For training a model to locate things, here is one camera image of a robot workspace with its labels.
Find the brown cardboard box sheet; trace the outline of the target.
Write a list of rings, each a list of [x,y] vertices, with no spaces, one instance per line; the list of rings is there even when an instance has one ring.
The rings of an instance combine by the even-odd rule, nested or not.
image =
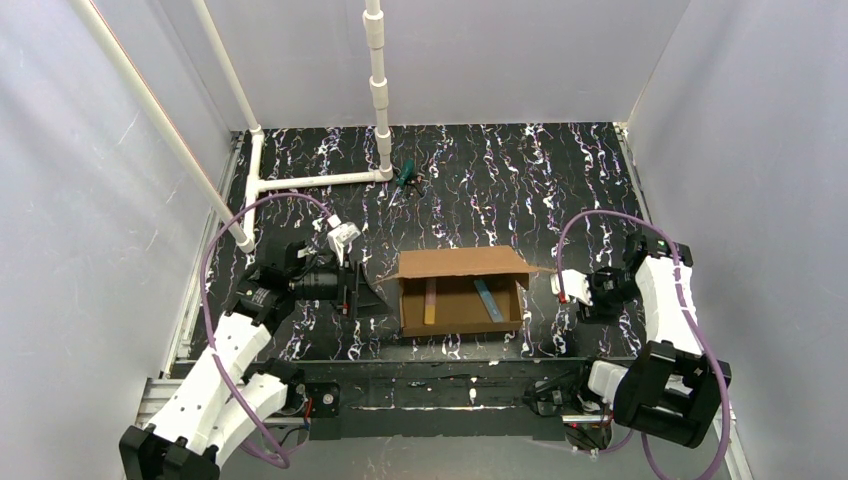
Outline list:
[[[455,249],[425,249],[399,253],[397,271],[377,283],[398,287],[400,333],[405,338],[515,332],[524,324],[531,277],[551,268],[525,261],[507,245]],[[425,283],[437,279],[434,325],[423,323]],[[493,323],[473,281],[482,278],[505,317]]]

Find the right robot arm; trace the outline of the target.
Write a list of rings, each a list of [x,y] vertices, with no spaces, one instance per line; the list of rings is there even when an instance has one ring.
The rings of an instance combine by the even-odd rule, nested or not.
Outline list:
[[[718,413],[721,397],[714,370],[679,304],[676,286],[690,285],[691,251],[656,234],[634,232],[626,239],[623,261],[621,268],[604,267],[581,278],[578,318],[610,324],[626,304],[639,301],[646,342],[628,367],[593,361],[586,389],[611,407],[618,424],[695,448]]]

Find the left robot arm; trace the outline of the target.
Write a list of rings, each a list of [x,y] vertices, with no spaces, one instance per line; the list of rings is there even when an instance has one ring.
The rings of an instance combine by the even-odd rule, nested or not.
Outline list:
[[[143,425],[119,441],[128,479],[217,479],[223,464],[273,415],[299,420],[330,412],[330,384],[307,382],[285,360],[252,365],[299,302],[327,302],[343,318],[387,315],[391,308],[367,279],[362,262],[306,241],[260,252],[225,304],[203,351],[176,391]]]

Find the orange pink highlighter marker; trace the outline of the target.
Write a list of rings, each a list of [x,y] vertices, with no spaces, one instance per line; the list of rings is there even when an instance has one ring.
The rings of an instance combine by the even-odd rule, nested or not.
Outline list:
[[[436,321],[437,306],[437,279],[428,278],[425,283],[425,303],[423,323],[434,325]]]

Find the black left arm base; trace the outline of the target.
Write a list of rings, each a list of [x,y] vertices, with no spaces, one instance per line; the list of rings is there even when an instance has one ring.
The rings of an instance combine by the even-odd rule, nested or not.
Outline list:
[[[262,372],[270,373],[288,386],[285,403],[274,416],[309,420],[338,415],[341,385],[337,381],[320,378],[303,365],[279,359],[268,360]]]

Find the blue highlighter marker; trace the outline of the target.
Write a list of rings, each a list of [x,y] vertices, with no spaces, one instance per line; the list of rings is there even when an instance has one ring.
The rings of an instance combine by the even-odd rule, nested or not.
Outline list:
[[[489,315],[490,320],[496,324],[504,323],[505,317],[501,313],[496,303],[495,297],[488,288],[486,282],[482,278],[477,278],[473,281],[473,284]]]

